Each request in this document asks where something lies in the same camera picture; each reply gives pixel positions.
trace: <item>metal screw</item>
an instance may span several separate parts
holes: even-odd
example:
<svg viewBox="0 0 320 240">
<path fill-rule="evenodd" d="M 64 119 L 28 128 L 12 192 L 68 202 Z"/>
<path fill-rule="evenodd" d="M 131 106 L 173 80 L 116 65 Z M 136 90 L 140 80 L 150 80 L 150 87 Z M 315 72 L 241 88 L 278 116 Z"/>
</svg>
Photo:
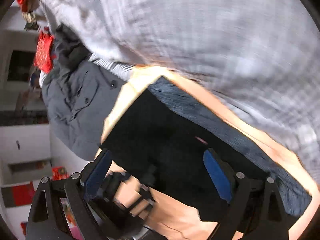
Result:
<svg viewBox="0 0 320 240">
<path fill-rule="evenodd" d="M 79 172 L 75 172 L 71 174 L 71 178 L 73 179 L 78 179 L 80 177 L 80 173 Z"/>
<path fill-rule="evenodd" d="M 244 174 L 242 172 L 237 172 L 236 176 L 239 179 L 243 179 L 244 178 Z"/>
<path fill-rule="evenodd" d="M 41 179 L 41 183 L 47 183 L 49 181 L 48 177 L 44 177 Z"/>
<path fill-rule="evenodd" d="M 273 178 L 271 178 L 271 177 L 268 177 L 268 178 L 267 178 L 267 182 L 269 182 L 270 184 L 272 184 L 272 183 L 275 182 L 275 180 L 274 180 Z"/>
</svg>

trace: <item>white cabinet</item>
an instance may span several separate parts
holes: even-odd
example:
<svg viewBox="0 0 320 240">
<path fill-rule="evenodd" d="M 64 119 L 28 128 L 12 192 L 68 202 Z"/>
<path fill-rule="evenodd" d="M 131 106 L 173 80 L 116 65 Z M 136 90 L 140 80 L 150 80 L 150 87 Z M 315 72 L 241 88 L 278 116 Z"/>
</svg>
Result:
<svg viewBox="0 0 320 240">
<path fill-rule="evenodd" d="M 8 164 L 51 158 L 49 125 L 0 127 L 0 156 Z"/>
</svg>

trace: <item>black mechanical device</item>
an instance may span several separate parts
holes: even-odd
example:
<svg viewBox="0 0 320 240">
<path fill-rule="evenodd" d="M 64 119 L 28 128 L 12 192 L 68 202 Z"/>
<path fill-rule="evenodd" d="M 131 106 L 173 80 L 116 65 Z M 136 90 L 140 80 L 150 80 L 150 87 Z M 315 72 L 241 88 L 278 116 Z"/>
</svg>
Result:
<svg viewBox="0 0 320 240">
<path fill-rule="evenodd" d="M 60 198 L 67 198 L 84 240 L 154 239 L 166 238 L 145 225 L 148 214 L 156 204 L 148 190 L 140 188 L 141 197 L 125 207 L 116 198 L 120 183 L 129 179 L 128 173 L 106 173 L 111 165 L 111 152 L 103 150 L 96 160 L 68 179 L 51 181 L 42 178 L 31 206 L 26 240 L 70 240 L 69 230 Z M 287 240 L 286 213 L 276 183 L 234 174 L 234 194 L 223 219 L 208 240 L 231 240 L 242 228 L 244 240 Z M 144 201 L 138 213 L 133 210 Z"/>
</svg>

